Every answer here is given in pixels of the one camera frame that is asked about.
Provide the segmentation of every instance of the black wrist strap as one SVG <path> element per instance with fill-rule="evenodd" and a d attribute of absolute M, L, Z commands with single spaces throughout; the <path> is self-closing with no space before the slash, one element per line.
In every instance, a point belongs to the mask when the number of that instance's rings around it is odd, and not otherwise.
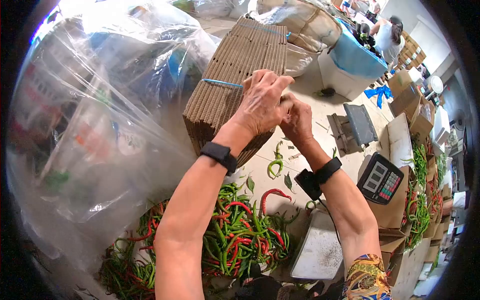
<path fill-rule="evenodd" d="M 227 176 L 231 176 L 237 169 L 237 159 L 230 154 L 230 148 L 214 142 L 207 142 L 200 150 L 205 155 L 227 168 Z"/>
<path fill-rule="evenodd" d="M 323 167 L 315 172 L 315 181 L 317 184 L 324 184 L 332 177 L 333 173 L 337 172 L 342 167 L 342 162 L 338 157 L 332 158 Z"/>

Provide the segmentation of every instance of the blue plastic strap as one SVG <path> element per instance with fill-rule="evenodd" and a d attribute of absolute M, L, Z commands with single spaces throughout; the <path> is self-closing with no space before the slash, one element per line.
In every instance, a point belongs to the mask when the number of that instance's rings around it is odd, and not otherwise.
<path fill-rule="evenodd" d="M 278 31 L 274 31 L 274 30 L 270 30 L 270 29 L 266 29 L 266 28 L 261 28 L 261 27 L 256 27 L 256 26 L 250 26 L 250 25 L 246 25 L 246 24 L 237 24 L 237 25 L 240 25 L 240 26 L 245 26 L 245 27 L 249 27 L 249 28 L 253 28 L 253 29 L 261 29 L 261 30 L 265 30 L 265 31 L 268 31 L 268 32 L 273 32 L 273 33 L 278 33 L 279 35 L 281 34 L 280 32 Z M 290 36 L 291 32 L 289 31 L 287 35 L 285 35 L 288 39 L 288 37 Z"/>
<path fill-rule="evenodd" d="M 233 85 L 233 86 L 239 86 L 239 87 L 243 87 L 243 85 L 240 85 L 240 84 L 231 84 L 229 82 L 225 82 L 225 81 L 220 81 L 220 80 L 215 80 L 215 79 L 202 79 L 203 81 L 208 81 L 208 82 L 214 82 L 214 83 L 217 83 L 217 84 L 228 84 L 228 85 Z"/>

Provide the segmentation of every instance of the blue plastic bag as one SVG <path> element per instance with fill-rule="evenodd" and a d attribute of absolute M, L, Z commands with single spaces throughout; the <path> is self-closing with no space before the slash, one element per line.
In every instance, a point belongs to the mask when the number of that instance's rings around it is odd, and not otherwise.
<path fill-rule="evenodd" d="M 378 95 L 377 98 L 377 106 L 378 108 L 382 108 L 382 102 L 383 102 L 383 96 L 385 95 L 385 99 L 387 100 L 388 98 L 392 98 L 392 91 L 390 88 L 386 85 L 377 87 L 376 89 L 373 90 L 365 90 L 363 91 L 365 95 L 367 96 L 368 99 L 372 98 L 375 95 Z"/>

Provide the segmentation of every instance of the colorful patterned clothing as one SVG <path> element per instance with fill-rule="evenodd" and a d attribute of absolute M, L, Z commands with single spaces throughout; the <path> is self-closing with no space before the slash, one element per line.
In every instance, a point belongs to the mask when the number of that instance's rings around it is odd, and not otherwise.
<path fill-rule="evenodd" d="M 348 270 L 342 297 L 344 300 L 391 300 L 382 258 L 375 254 L 357 258 Z"/>

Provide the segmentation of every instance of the person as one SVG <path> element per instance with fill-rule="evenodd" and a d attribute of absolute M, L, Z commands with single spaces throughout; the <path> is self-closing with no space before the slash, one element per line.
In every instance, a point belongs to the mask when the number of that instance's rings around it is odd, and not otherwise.
<path fill-rule="evenodd" d="M 376 0 L 364 1 L 368 3 L 368 11 L 365 13 L 365 18 L 369 19 L 372 23 L 376 22 L 377 15 L 380 12 L 380 4 Z"/>
<path fill-rule="evenodd" d="M 292 83 L 294 79 L 290 76 L 277 76 L 269 70 L 254 71 L 243 83 L 244 97 L 238 110 L 212 142 L 230 148 L 230 154 L 238 156 L 253 137 L 280 125 L 312 170 L 319 170 L 331 158 L 313 137 L 310 106 L 291 93 L 280 101 L 282 91 Z M 226 173 L 227 169 L 216 160 L 200 156 L 173 193 L 155 236 L 157 299 L 204 298 L 203 235 Z M 389 299 L 377 222 L 365 198 L 341 168 L 320 187 L 336 224 L 348 270 L 343 296 L 375 295 L 377 299 Z M 238 292 L 239 300 L 288 299 L 282 285 L 272 279 L 257 274 L 242 281 L 247 292 Z M 263 284 L 268 288 L 258 288 Z"/>
<path fill-rule="evenodd" d="M 398 64 L 398 55 L 405 46 L 402 36 L 403 23 L 400 18 L 392 16 L 390 20 L 380 19 L 371 29 L 370 35 L 375 37 L 375 49 L 383 54 L 388 72 Z"/>

